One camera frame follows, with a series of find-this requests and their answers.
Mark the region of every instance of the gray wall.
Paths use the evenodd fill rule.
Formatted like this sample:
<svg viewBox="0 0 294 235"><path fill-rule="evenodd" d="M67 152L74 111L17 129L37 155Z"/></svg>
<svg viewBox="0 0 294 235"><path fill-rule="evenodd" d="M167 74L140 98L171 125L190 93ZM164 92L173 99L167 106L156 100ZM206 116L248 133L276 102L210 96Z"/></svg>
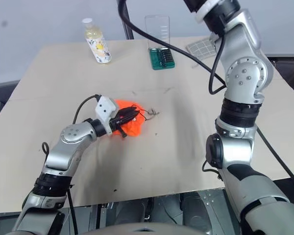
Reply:
<svg viewBox="0 0 294 235"><path fill-rule="evenodd" d="M240 3L250 9L267 55L294 55L294 0ZM145 15L165 14L173 37L209 35L183 0L128 0L127 6L139 27L145 28ZM44 45L82 42L85 17L93 17L108 40L125 39L116 0L0 0L0 83L21 79Z"/></svg>
<svg viewBox="0 0 294 235"><path fill-rule="evenodd" d="M239 0L248 8L263 40L267 56L294 55L294 0ZM171 20L171 36L209 35L204 23L197 24L183 0L127 0L130 19L145 28L144 16L163 14Z"/></svg>
<svg viewBox="0 0 294 235"><path fill-rule="evenodd" d="M116 0L0 0L0 83L20 80L42 46L82 42L86 17L125 39Z"/></svg>

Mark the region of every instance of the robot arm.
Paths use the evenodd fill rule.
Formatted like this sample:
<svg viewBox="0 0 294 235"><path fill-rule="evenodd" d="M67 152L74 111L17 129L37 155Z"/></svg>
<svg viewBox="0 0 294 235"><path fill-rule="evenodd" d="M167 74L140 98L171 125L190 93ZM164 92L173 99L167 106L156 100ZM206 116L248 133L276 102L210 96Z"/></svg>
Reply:
<svg viewBox="0 0 294 235"><path fill-rule="evenodd" d="M98 119L88 119L62 130L55 147L50 151L42 172L37 178L34 189L29 193L22 206L13 228L14 234L26 231L35 235L57 234L62 227L64 214L62 208L67 191L85 149L98 137L111 135L120 130L121 125L135 118L136 108L120 110L110 98L97 96L96 114Z"/></svg>
<svg viewBox="0 0 294 235"><path fill-rule="evenodd" d="M255 124L273 77L273 66L260 49L260 37L248 10L237 0L185 0L213 32L216 50L225 40L221 62L225 83L217 133L207 139L206 160L224 181L229 201L242 227L251 234L294 234L294 204L265 175L250 166Z"/></svg>

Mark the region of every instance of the beige table surface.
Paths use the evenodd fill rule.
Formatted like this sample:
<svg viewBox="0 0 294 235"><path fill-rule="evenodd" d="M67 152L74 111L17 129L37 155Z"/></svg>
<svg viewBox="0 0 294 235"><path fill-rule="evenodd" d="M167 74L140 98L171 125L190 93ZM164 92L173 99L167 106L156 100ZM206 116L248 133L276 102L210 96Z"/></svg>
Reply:
<svg viewBox="0 0 294 235"><path fill-rule="evenodd" d="M171 42L185 48L198 39ZM74 43L43 48L29 67L0 114L0 212L21 210L43 166L41 143L54 146L92 94L133 100L160 114L143 124L139 137L102 137L85 151L72 181L75 206L223 187L214 173L201 172L223 99L223 92L209 95L209 73L175 52L174 69L152 70L146 40L109 41L109 47L109 65L96 63L86 43ZM224 76L222 66L217 72ZM275 71L264 93L257 123L294 172L294 91ZM89 101L78 121L95 118L95 106ZM252 166L272 179L287 177L258 135Z"/></svg>

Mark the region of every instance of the bottle label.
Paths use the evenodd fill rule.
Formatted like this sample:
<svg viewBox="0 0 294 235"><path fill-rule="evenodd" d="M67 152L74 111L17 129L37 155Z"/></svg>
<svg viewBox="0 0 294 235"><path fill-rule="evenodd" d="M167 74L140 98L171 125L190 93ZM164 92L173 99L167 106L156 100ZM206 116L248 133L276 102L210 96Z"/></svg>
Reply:
<svg viewBox="0 0 294 235"><path fill-rule="evenodd" d="M111 54L104 37L97 39L86 39L98 63L108 63L111 60Z"/></svg>

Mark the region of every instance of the black band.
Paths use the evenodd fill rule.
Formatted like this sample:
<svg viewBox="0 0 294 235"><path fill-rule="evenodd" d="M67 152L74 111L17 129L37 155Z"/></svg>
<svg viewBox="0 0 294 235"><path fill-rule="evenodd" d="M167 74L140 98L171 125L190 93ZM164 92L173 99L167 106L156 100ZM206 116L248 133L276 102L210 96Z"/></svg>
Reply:
<svg viewBox="0 0 294 235"><path fill-rule="evenodd" d="M101 137L107 134L99 119L92 120L89 123L94 128L97 137Z"/></svg>
<svg viewBox="0 0 294 235"><path fill-rule="evenodd" d="M205 16L204 20L210 31L223 36L225 27L235 12L241 8L237 0L220 1Z"/></svg>
<svg viewBox="0 0 294 235"><path fill-rule="evenodd" d="M41 173L37 178L33 192L47 197L62 197L70 187L72 177Z"/></svg>
<svg viewBox="0 0 294 235"><path fill-rule="evenodd" d="M237 127L253 127L261 104L241 104L228 99L223 100L220 119Z"/></svg>

